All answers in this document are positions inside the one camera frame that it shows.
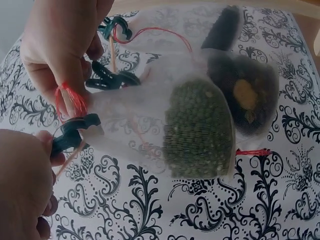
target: toothpick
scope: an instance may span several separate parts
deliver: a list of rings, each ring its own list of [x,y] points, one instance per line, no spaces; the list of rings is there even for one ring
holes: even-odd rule
[[[117,72],[117,67],[116,67],[115,44],[114,44],[114,38],[111,35],[109,37],[109,42],[110,42],[112,72],[116,73]]]

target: wooden stick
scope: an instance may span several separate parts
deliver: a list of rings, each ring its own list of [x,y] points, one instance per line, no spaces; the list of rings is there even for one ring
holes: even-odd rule
[[[116,73],[117,72],[117,66],[116,66],[115,44],[114,44],[114,38],[111,35],[109,37],[109,42],[110,42],[112,72]]]
[[[207,3],[221,3],[227,5],[248,6],[255,8],[268,8],[301,14],[307,17],[320,19],[320,6],[301,0],[201,0]],[[196,0],[115,0],[109,16],[146,8],[172,5],[172,4],[196,4]]]
[[[86,145],[86,142],[84,140],[81,141],[80,145],[78,148],[76,148],[73,153],[71,153],[71,155],[68,157],[68,159],[64,162],[64,164],[62,165],[62,167],[59,169],[58,173],[56,174],[56,178],[59,179],[59,177],[61,176],[61,174],[64,172],[64,170],[69,166],[69,164],[71,163],[71,161],[73,159],[75,159],[75,157],[77,156],[78,153],[80,153],[82,151],[82,149],[84,149]]]

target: hand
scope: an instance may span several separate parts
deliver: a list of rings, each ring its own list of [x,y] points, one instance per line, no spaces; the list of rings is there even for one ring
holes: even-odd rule
[[[86,95],[84,81],[91,75],[91,65],[85,61],[84,54],[87,53],[91,60],[102,56],[103,47],[97,28],[113,2],[34,1],[24,29],[20,54],[34,86],[51,103],[56,100],[57,86],[64,82],[76,93],[83,97]],[[58,101],[66,114],[66,104],[61,95]]]
[[[65,162],[63,153],[50,159],[52,136],[0,129],[0,239],[43,240],[49,217],[58,208],[53,196],[52,167]]]

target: dried herbs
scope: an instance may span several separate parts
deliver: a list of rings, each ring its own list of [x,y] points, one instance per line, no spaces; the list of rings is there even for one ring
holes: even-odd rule
[[[165,120],[163,155],[173,178],[210,179],[228,173],[233,127],[216,86],[200,78],[176,86]]]
[[[271,66],[219,52],[208,60],[207,74],[222,90],[242,135],[258,135],[268,129],[279,93],[278,77]]]

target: patterned tablecloth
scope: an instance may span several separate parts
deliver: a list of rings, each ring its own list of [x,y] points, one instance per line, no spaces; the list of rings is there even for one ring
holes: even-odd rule
[[[246,7],[243,17],[233,51],[275,61],[279,70],[279,105],[263,144],[272,155],[238,157],[227,184],[219,178],[172,180],[88,148],[54,188],[59,209],[49,218],[53,239],[320,239],[319,75],[290,13]],[[108,66],[109,46],[103,46],[100,62]],[[56,110],[32,86],[19,52],[20,41],[0,66],[0,127],[53,133]],[[139,76],[159,56],[117,46],[116,57],[118,68]],[[131,131],[127,122],[114,127]],[[146,118],[144,127],[159,126]]]

